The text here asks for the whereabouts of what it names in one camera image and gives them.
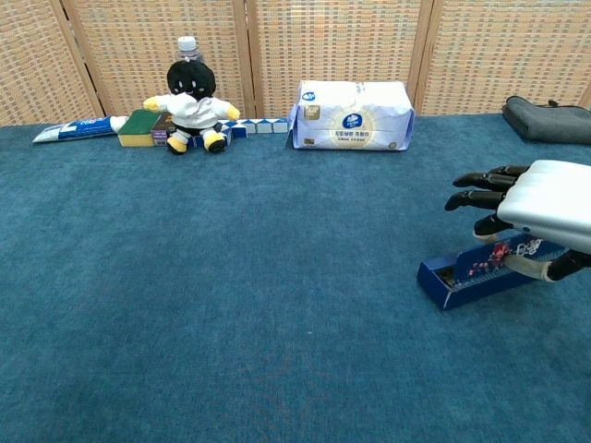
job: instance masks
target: blue carpet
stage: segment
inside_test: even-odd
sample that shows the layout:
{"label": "blue carpet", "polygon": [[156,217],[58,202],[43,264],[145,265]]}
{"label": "blue carpet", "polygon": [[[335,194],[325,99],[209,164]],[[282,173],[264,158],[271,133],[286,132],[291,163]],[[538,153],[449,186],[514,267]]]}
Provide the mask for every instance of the blue carpet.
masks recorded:
{"label": "blue carpet", "polygon": [[0,129],[0,440],[591,441],[591,270],[449,312],[416,283],[475,244],[453,178],[591,148],[500,115],[400,153],[41,128]]}

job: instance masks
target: water bottle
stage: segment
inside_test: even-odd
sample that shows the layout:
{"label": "water bottle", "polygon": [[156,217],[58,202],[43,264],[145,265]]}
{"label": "water bottle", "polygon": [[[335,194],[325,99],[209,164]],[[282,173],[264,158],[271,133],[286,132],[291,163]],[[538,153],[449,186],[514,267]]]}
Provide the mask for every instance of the water bottle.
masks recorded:
{"label": "water bottle", "polygon": [[195,37],[185,36],[178,38],[178,59],[179,60],[197,60],[205,63],[203,52],[197,46]]}

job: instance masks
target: stuffed toy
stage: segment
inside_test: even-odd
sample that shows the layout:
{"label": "stuffed toy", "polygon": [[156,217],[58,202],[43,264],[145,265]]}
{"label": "stuffed toy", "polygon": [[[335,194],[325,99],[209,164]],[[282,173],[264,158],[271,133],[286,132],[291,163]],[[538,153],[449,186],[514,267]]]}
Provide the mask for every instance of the stuffed toy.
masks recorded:
{"label": "stuffed toy", "polygon": [[218,121],[236,121],[240,112],[230,102],[213,97],[216,86],[211,69],[197,60],[181,60],[170,66],[166,79],[171,93],[150,97],[143,107],[173,116],[175,132],[166,140],[168,149],[173,154],[184,154],[189,139],[202,136],[205,150],[223,151],[227,140],[218,130]]}

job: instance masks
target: woven wicker screen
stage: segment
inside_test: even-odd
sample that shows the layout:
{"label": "woven wicker screen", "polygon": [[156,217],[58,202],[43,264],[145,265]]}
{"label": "woven wicker screen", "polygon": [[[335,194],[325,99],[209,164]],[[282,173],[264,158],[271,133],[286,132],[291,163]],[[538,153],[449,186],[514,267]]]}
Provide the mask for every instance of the woven wicker screen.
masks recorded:
{"label": "woven wicker screen", "polygon": [[[184,35],[198,39],[216,76],[215,96],[243,115],[248,105],[254,109],[243,88],[244,78],[251,85],[249,66],[240,62],[248,60],[246,23],[232,0],[64,0],[64,5],[107,113],[129,114],[145,99],[169,92],[166,72]],[[238,38],[242,24],[244,37]]]}
{"label": "woven wicker screen", "polygon": [[286,116],[300,80],[407,81],[420,3],[247,0],[259,117]]}
{"label": "woven wicker screen", "polygon": [[589,1],[441,3],[422,114],[498,113],[511,95],[579,102],[591,68]]}
{"label": "woven wicker screen", "polygon": [[63,32],[65,16],[59,3],[54,6],[43,0],[0,4],[0,125],[102,115],[81,59],[69,50],[67,38],[73,40]]}

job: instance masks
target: sponge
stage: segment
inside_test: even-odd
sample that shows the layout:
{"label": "sponge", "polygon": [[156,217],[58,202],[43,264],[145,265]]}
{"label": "sponge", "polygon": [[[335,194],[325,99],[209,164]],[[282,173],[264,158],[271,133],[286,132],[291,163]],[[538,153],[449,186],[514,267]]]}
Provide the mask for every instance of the sponge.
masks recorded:
{"label": "sponge", "polygon": [[137,109],[131,113],[126,123],[119,129],[118,136],[121,146],[124,148],[154,146],[151,129],[159,117],[159,114],[145,109]]}

